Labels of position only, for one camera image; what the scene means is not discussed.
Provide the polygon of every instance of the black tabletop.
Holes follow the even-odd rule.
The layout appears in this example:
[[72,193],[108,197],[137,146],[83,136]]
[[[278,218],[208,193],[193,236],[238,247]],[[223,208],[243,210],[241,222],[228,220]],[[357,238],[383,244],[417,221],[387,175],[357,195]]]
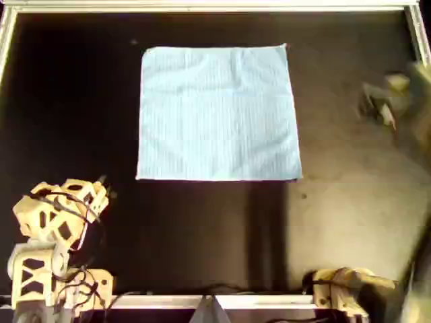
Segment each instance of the black tabletop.
[[[92,243],[94,229],[82,257],[97,253],[92,266],[116,276],[116,291],[177,293],[216,283],[288,289],[294,183],[135,180],[142,54],[159,45],[286,42],[302,109],[310,106],[313,84],[328,77],[307,68],[311,60],[360,55],[371,63],[335,66],[375,79],[404,68],[411,48],[403,19],[402,13],[19,14],[0,99],[0,268],[5,273],[14,244],[24,241],[11,212],[24,192],[41,181],[105,174],[118,193],[101,218],[106,247]],[[0,282],[9,293],[6,274]]]

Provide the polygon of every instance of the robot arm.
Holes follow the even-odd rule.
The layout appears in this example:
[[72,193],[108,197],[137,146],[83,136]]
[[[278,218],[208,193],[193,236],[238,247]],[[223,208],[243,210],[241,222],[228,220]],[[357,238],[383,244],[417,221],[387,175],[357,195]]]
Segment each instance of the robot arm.
[[101,182],[68,179],[62,186],[36,185],[13,207],[21,233],[29,237],[15,246],[7,265],[14,322],[33,322],[35,316],[44,323],[70,322],[110,303],[110,273],[68,268],[69,251],[81,248],[87,227],[100,221],[107,205]]

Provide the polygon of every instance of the black cable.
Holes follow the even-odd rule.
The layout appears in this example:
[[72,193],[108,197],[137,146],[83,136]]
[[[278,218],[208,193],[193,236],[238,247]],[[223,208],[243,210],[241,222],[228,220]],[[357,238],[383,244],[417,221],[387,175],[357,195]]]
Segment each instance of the black cable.
[[120,294],[120,295],[117,295],[112,301],[111,301],[111,303],[109,304],[109,306],[105,309],[105,312],[104,312],[104,317],[103,317],[103,323],[107,323],[108,322],[108,315],[109,315],[109,313],[110,313],[110,311],[111,311],[111,309],[112,309],[112,307],[113,307],[113,305],[120,299],[120,298],[122,298],[123,296],[127,296],[127,295],[139,295],[139,294],[141,294],[141,292],[140,291],[128,291],[128,292],[126,292],[126,293],[122,293],[122,294]]

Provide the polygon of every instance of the light blue cloth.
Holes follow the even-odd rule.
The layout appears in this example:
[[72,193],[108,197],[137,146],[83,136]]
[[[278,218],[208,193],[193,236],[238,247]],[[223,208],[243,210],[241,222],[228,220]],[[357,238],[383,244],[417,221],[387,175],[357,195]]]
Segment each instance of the light blue cloth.
[[136,179],[301,177],[285,45],[155,47],[141,72]]

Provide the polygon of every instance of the towel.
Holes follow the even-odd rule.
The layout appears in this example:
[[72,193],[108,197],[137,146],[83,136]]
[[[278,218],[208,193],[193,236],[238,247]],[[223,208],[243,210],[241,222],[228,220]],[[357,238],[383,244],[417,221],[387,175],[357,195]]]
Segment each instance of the towel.
[[285,44],[144,53],[136,179],[301,175]]

